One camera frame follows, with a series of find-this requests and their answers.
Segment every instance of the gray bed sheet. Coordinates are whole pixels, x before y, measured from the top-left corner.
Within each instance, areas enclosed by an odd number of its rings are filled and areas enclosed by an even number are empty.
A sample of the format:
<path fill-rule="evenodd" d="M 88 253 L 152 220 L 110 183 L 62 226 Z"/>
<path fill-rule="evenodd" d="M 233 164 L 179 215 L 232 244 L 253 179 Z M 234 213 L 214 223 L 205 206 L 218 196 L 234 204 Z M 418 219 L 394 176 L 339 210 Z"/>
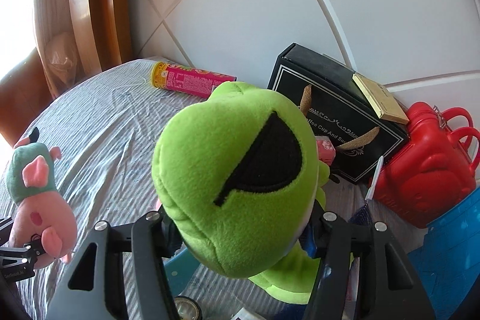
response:
<path fill-rule="evenodd" d="M 78 222 L 78 245 L 95 222 L 112 225 L 135 221 L 152 210 L 155 190 L 150 176 L 154 146 L 167 121 L 198 97 L 153 88 L 153 60 L 141 59 L 93 77 L 59 97 L 27 129 L 40 130 L 39 141 L 60 146 L 56 183 Z M 328 183 L 327 209 L 348 218 L 362 205 L 358 186 Z M 372 205 L 376 220 L 387 222 L 402 246 L 411 251 L 422 244 L 424 231 L 402 221 L 382 205 Z M 0 216 L 15 206 L 0 184 Z M 140 319 L 133 283 L 131 256 L 125 256 L 125 290 L 130 319 Z M 62 278 L 59 261 L 19 283 L 27 312 L 45 318 L 49 301 Z M 284 307 L 248 280 L 230 280 L 199 267 L 184 292 L 196 299 L 205 320 L 230 319 L 242 307 L 270 319 Z"/>

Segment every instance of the green plush toy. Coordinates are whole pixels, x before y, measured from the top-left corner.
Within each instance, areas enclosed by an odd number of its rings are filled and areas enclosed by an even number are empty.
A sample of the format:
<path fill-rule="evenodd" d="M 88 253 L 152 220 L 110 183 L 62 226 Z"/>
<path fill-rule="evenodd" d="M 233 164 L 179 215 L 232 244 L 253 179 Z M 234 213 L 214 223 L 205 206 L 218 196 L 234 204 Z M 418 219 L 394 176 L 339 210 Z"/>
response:
<path fill-rule="evenodd" d="M 329 168 L 302 112 L 283 95 L 225 82 L 177 113 L 154 151 L 166 213 L 201 263 L 306 304 L 319 266 L 297 238 Z"/>

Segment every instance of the red handle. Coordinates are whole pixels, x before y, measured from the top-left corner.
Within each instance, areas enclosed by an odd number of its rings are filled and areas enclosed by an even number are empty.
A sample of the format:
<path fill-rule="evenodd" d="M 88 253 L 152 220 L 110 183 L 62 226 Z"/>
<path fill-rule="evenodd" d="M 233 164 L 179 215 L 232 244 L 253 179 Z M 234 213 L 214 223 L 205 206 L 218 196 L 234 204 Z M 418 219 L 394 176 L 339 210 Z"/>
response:
<path fill-rule="evenodd" d="M 465 136 L 473 136 L 480 143 L 480 132 L 477 131 L 477 129 L 471 128 L 471 127 L 463 127 L 463 128 L 455 129 L 452 133 L 448 135 L 448 139 L 450 140 L 452 145 L 455 145 L 455 143 L 458 143 L 458 141 L 464 138 Z M 472 164 L 470 165 L 470 174 L 473 177 L 475 177 L 475 170 L 477 169 L 479 163 L 480 163 L 480 148 L 478 149 L 477 155 L 475 156 Z"/>
<path fill-rule="evenodd" d="M 465 117 L 469 122 L 469 127 L 473 128 L 472 116 L 463 107 L 452 107 L 451 109 L 447 109 L 442 113 L 442 117 L 445 121 L 451 120 L 453 117 L 458 117 L 459 115 L 462 117 Z M 462 144 L 463 149 L 467 153 L 469 151 L 472 140 L 473 140 L 473 137 L 470 135 L 466 138 L 464 143 L 462 142 L 460 143 Z"/>

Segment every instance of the coffee cup box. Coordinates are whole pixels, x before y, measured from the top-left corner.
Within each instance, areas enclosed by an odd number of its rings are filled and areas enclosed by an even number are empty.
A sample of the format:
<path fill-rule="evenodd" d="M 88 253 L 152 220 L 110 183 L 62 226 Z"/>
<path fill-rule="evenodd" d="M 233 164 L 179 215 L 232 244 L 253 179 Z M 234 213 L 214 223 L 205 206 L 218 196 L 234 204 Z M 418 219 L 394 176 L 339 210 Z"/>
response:
<path fill-rule="evenodd" d="M 356 184 L 367 182 L 378 158 L 387 162 L 409 139 L 406 127 L 381 120 L 352 80 L 354 71 L 343 64 L 292 44 L 277 58 L 268 88 L 282 93 L 297 106 L 303 89 L 311 84 L 307 120 L 316 136 L 328 136 L 335 147 L 380 127 L 368 145 L 337 152 L 332 174 Z"/>

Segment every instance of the black felt eye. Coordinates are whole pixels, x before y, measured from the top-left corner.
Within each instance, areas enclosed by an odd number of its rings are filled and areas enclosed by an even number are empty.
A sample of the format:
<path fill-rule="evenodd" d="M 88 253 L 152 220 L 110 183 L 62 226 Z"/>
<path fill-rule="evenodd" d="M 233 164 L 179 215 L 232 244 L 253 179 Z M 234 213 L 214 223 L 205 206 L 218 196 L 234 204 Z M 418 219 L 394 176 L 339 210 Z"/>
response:
<path fill-rule="evenodd" d="M 301 168 L 300 144 L 287 124 L 273 112 L 214 203 L 222 206 L 232 190 L 250 193 L 280 190 L 298 176 Z"/>

